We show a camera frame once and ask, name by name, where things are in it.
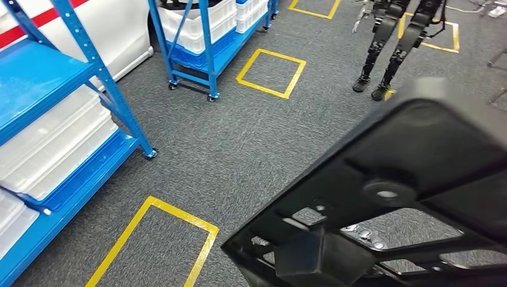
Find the blue storage cart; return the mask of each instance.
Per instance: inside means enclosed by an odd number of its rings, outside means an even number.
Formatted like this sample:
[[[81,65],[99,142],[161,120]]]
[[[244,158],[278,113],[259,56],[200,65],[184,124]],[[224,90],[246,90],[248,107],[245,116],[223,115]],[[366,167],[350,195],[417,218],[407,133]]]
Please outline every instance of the blue storage cart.
[[[49,242],[88,202],[126,158],[141,147],[154,158],[155,149],[133,116],[68,0],[51,0],[87,63],[64,55],[36,28],[16,0],[1,0],[28,38],[0,51],[0,145],[30,125],[78,87],[97,76],[108,92],[103,105],[129,129],[118,129],[68,176],[46,200],[23,199],[40,216],[0,260],[0,286],[10,286]]]
[[[216,79],[218,76],[224,71],[239,50],[254,34],[257,27],[264,22],[263,28],[267,31],[271,27],[271,19],[274,19],[278,13],[276,8],[278,0],[269,0],[268,11],[264,13],[264,15],[245,33],[238,33],[235,30],[231,30],[220,40],[211,44],[208,0],[199,0],[198,3],[204,32],[205,50],[202,54],[198,55],[189,53],[179,44],[176,44],[185,23],[185,19],[187,18],[188,12],[192,6],[192,1],[190,0],[187,2],[183,13],[183,19],[179,24],[175,39],[172,42],[166,41],[156,0],[148,0],[148,3],[149,13],[157,34],[157,40],[160,44],[161,52],[164,56],[164,63],[166,64],[166,68],[169,73],[169,89],[174,90],[176,88],[179,83],[178,77],[194,81],[210,88],[210,93],[207,97],[210,102],[214,102],[220,95],[216,85]],[[184,71],[180,71],[175,68],[175,64],[200,71],[207,75],[207,79],[199,78]]]

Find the yellow floor marking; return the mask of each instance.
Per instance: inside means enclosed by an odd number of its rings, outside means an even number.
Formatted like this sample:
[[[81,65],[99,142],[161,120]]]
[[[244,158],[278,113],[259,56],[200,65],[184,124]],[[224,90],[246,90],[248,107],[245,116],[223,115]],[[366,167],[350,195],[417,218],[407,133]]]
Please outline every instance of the yellow floor marking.
[[[384,95],[384,100],[389,100],[395,93],[396,90],[388,89],[386,94]]]
[[[271,56],[275,56],[275,57],[278,57],[278,58],[282,58],[282,59],[285,59],[285,60],[293,61],[293,62],[296,62],[296,63],[299,64],[298,68],[296,69],[296,73],[292,77],[291,82],[289,82],[289,85],[287,86],[287,89],[285,89],[285,91],[283,93],[279,92],[279,91],[272,90],[270,88],[266,88],[266,87],[263,87],[263,86],[256,85],[254,83],[250,83],[249,81],[246,81],[246,80],[243,80],[243,77],[248,72],[248,69],[250,69],[250,67],[252,66],[252,64],[255,62],[255,60],[257,59],[257,57],[261,53],[268,54],[268,55],[271,55]],[[255,51],[253,53],[252,57],[250,57],[250,59],[246,62],[246,64],[243,67],[243,69],[239,72],[238,76],[236,77],[236,80],[238,81],[238,83],[243,84],[245,86],[248,86],[250,88],[255,88],[255,89],[261,90],[261,91],[263,91],[265,93],[273,94],[273,95],[275,95],[277,97],[281,97],[281,98],[284,98],[284,99],[288,100],[289,96],[292,93],[292,90],[296,86],[296,83],[298,82],[298,80],[299,80],[299,78],[301,76],[301,73],[303,72],[303,69],[304,69],[305,65],[306,65],[306,61],[305,60],[296,59],[296,58],[293,58],[293,57],[290,57],[290,56],[286,56],[284,54],[279,54],[279,53],[268,51],[268,50],[265,50],[265,49],[257,49],[257,51]]]
[[[334,4],[333,4],[333,7],[331,8],[331,11],[327,15],[319,14],[319,13],[315,13],[315,12],[311,12],[311,11],[307,11],[307,10],[296,8],[296,5],[298,4],[298,1],[299,0],[293,0],[292,3],[289,5],[289,10],[301,12],[301,13],[304,13],[304,14],[308,14],[308,15],[312,15],[312,16],[316,16],[316,17],[320,17],[320,18],[332,19],[334,17],[334,13],[336,13],[336,9],[338,8],[338,5],[340,4],[341,0],[335,0],[334,1]]]
[[[194,286],[194,283],[196,282],[197,276],[201,272],[201,269],[203,268],[204,262],[206,261],[206,258],[211,250],[211,247],[213,246],[213,243],[215,242],[216,235],[218,234],[218,227],[214,226],[213,224],[210,224],[200,218],[195,217],[194,215],[184,212],[181,209],[178,209],[166,202],[163,202],[160,199],[157,199],[153,196],[148,196],[148,198],[144,201],[143,205],[139,208],[139,210],[136,212],[130,223],[127,225],[127,228],[123,231],[123,233],[120,235],[116,243],[114,243],[114,246],[111,248],[109,253],[106,255],[104,260],[100,263],[97,270],[93,273],[88,283],[86,283],[85,287],[92,287],[97,285],[100,278],[104,275],[106,270],[109,268],[111,263],[113,262],[114,258],[118,255],[123,245],[125,245],[125,242],[132,234],[132,231],[136,228],[136,226],[139,224],[141,219],[143,218],[144,214],[148,211],[150,206],[157,207],[171,215],[174,215],[175,217],[179,219],[183,219],[184,221],[193,224],[197,226],[198,228],[204,229],[208,231],[208,236],[206,238],[206,241],[201,249],[201,252],[199,253],[199,256],[197,257],[196,263],[194,263],[194,266],[192,267],[192,270],[190,271],[190,274],[187,277],[187,280],[185,281],[184,287],[192,287]]]
[[[405,30],[405,19],[407,16],[413,16],[414,14],[405,12],[405,14],[399,19],[398,24],[398,39],[400,39],[403,36],[403,31]],[[437,50],[447,51],[451,53],[459,53],[459,25],[457,23],[447,22],[445,21],[446,25],[451,25],[453,27],[453,47],[452,48],[444,48],[433,44],[428,44],[425,42],[422,42],[421,45],[427,46],[430,48],[434,48]]]

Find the cart wheel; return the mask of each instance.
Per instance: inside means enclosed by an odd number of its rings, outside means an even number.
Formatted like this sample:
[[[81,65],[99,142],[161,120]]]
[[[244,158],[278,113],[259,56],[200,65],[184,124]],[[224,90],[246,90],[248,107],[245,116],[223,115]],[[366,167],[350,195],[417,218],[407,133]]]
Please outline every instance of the cart wheel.
[[[146,157],[147,160],[152,161],[154,158],[157,157],[157,154],[158,154],[158,149],[153,148],[153,155],[151,157],[145,155],[145,157]]]

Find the white container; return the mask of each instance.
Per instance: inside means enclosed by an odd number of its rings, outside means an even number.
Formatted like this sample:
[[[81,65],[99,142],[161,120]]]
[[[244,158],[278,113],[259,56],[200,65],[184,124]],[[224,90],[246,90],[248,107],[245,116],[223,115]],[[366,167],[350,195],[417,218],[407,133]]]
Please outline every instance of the white container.
[[[96,99],[97,93],[83,85],[1,145],[0,181]]]
[[[100,104],[98,97],[92,98],[83,109],[75,113],[62,127],[39,143],[36,149],[26,154],[11,170],[1,175],[0,184],[17,193],[30,194],[30,187],[55,168],[84,138],[97,128],[111,112]],[[42,200],[51,190],[34,196]]]
[[[6,227],[3,233],[0,233],[0,259],[16,244],[37,217],[39,217],[37,211],[23,205],[23,211]]]
[[[23,212],[24,206],[20,199],[0,190],[0,235]]]
[[[166,40],[173,42],[179,24],[183,19],[184,10],[167,10],[159,7],[158,13],[160,14]],[[195,54],[200,54],[205,49],[200,14],[199,9],[189,11],[178,37],[178,44]],[[236,14],[235,0],[223,0],[214,7],[208,8],[212,44],[236,27]]]
[[[268,11],[268,0],[263,0],[251,14],[245,18],[237,19],[236,32],[245,33]]]
[[[264,2],[263,0],[248,0],[243,4],[236,3],[237,19],[246,20]]]
[[[109,113],[99,118],[84,138],[68,151],[56,164],[46,170],[39,178],[27,185],[24,193],[36,200],[45,199],[59,184],[61,184],[75,169],[79,167],[92,153],[94,153],[118,129],[111,120]]]

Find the white car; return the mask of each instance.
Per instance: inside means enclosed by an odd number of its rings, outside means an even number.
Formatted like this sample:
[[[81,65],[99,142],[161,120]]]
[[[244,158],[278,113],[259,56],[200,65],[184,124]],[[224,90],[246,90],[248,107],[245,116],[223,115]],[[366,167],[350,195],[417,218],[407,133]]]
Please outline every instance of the white car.
[[[147,0],[70,0],[114,80],[153,54],[148,33]],[[86,61],[50,0],[18,0],[43,34],[63,53]],[[0,50],[24,34],[0,2]],[[101,86],[97,79],[92,82]]]

